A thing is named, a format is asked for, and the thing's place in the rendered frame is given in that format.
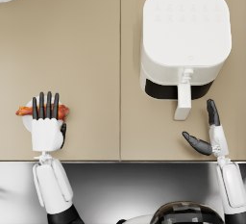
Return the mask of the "white air fryer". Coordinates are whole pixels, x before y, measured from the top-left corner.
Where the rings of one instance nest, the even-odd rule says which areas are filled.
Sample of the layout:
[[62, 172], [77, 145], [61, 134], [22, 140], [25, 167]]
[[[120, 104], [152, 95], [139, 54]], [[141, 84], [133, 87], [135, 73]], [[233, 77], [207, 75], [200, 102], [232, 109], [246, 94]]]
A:
[[146, 0], [140, 82], [201, 86], [218, 75], [232, 49], [225, 0]]

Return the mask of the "white round plate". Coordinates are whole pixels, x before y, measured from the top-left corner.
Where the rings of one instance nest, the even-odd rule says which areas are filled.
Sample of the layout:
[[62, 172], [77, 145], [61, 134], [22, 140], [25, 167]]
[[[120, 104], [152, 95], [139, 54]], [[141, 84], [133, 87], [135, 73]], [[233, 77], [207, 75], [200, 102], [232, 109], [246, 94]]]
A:
[[[36, 97], [37, 99], [37, 105], [39, 105], [39, 96]], [[51, 98], [51, 104], [54, 103], [55, 97]], [[44, 96], [44, 104], [47, 103], [47, 96]], [[29, 101], [29, 103], [26, 105], [26, 107], [28, 108], [33, 108], [33, 99], [31, 99], [31, 101]], [[23, 124], [25, 126], [25, 128], [31, 133], [32, 132], [32, 120], [33, 120], [33, 115], [32, 114], [28, 114], [28, 115], [24, 115], [22, 116], [22, 121]]]

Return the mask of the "roasted chicken drumstick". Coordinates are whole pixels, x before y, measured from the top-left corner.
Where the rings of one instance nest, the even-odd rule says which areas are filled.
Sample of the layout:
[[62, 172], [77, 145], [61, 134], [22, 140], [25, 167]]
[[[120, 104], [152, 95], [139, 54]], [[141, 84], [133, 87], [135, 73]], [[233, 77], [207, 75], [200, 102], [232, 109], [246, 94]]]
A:
[[[59, 105], [57, 110], [53, 112], [54, 105], [51, 105], [51, 117], [56, 117], [59, 120], [64, 121], [66, 116], [69, 113], [69, 108], [65, 105]], [[33, 108], [32, 107], [20, 107], [16, 113], [16, 115], [32, 115], [33, 114]]]

